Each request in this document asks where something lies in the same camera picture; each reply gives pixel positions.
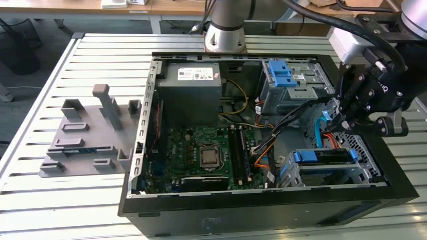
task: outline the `black computer chassis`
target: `black computer chassis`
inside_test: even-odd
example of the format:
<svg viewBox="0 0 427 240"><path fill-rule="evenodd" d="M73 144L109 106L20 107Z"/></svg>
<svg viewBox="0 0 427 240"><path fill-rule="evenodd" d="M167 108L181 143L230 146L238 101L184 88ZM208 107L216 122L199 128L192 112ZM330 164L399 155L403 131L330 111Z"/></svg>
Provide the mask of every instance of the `black computer chassis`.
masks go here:
<svg viewBox="0 0 427 240"><path fill-rule="evenodd" d="M153 53L184 56L185 53ZM215 53L200 53L200 56ZM339 70L326 55L232 54L240 57L316 58L334 86ZM419 197L399 163L378 136L362 135L364 144L386 176L388 186L308 191L274 191L252 194L127 198L129 170L125 173L119 216L128 218L141 233L152 237L203 236L235 232L272 231L346 225L379 209L399 206Z"/></svg>

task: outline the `aluminum table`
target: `aluminum table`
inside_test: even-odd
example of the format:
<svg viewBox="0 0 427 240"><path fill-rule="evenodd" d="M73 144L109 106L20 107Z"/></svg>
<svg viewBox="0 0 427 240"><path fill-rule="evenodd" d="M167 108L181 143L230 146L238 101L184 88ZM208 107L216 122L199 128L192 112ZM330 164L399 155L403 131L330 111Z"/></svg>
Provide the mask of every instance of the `aluminum table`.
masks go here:
<svg viewBox="0 0 427 240"><path fill-rule="evenodd" d="M247 37L250 53L331 55L326 38ZM140 231L117 217L123 174L40 178L47 149L60 126L65 99L100 105L95 84L108 84L117 103L141 100L152 52L201 52L203 39L188 35L87 34L65 49L39 98L0 161L0 239L140 240ZM415 102L404 117L406 138L388 138L390 149L420 198L383 209L340 227L243 232L196 239L427 239L427 122Z"/></svg>

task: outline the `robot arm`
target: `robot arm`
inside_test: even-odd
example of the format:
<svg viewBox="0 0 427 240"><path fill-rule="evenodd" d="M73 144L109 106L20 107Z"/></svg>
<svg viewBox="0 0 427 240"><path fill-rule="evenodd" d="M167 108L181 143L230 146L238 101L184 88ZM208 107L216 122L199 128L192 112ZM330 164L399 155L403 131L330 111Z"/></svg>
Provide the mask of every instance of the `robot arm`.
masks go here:
<svg viewBox="0 0 427 240"><path fill-rule="evenodd" d="M359 15L359 24L394 44L404 63L404 72L392 74L394 63L376 47L350 46L350 54L342 54L340 83L336 98L339 113L328 124L331 132L375 134L382 137L408 135L407 121L402 116L414 99L427 90L427 4L406 0L402 12L387 15ZM332 46L342 52L343 32L336 30ZM360 54L370 66L346 64ZM375 121L368 116L387 113Z"/></svg>
<svg viewBox="0 0 427 240"><path fill-rule="evenodd" d="M239 53L246 49L244 20L276 21L292 12L335 27L331 44L342 59L340 101L330 132L376 134L382 137L408 135L402 117L419 94L427 90L427 3L404 0L396 13L359 15L358 24L322 15L300 6L295 0L211 0L212 24L204 44L209 52ZM354 59L362 64L350 64ZM376 121L374 113L387 113Z"/></svg>

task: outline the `chair leg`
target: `chair leg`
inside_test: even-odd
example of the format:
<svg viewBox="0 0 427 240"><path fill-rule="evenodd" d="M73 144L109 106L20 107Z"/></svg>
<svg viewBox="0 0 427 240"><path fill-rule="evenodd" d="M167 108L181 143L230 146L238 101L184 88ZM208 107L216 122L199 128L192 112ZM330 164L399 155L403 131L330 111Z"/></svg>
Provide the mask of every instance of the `chair leg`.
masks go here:
<svg viewBox="0 0 427 240"><path fill-rule="evenodd" d="M65 27L64 25L64 19L55 19L55 23L59 29L61 29L63 27Z"/></svg>
<svg viewBox="0 0 427 240"><path fill-rule="evenodd" d="M13 100L12 93L5 89L5 87L0 83L0 101L9 103Z"/></svg>

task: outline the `metal bracket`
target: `metal bracket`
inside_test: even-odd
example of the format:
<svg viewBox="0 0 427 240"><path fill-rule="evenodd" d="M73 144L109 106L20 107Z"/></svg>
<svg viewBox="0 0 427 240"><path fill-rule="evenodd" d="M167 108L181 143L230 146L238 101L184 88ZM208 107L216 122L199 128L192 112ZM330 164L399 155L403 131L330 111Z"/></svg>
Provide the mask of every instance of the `metal bracket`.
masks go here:
<svg viewBox="0 0 427 240"><path fill-rule="evenodd" d="M84 32L75 32L72 35L72 39L83 39L85 37L85 33Z"/></svg>
<svg viewBox="0 0 427 240"><path fill-rule="evenodd" d="M403 127L402 127L402 109L392 113L387 113L387 117L391 119L392 127L394 127L394 133L402 134L403 133Z"/></svg>

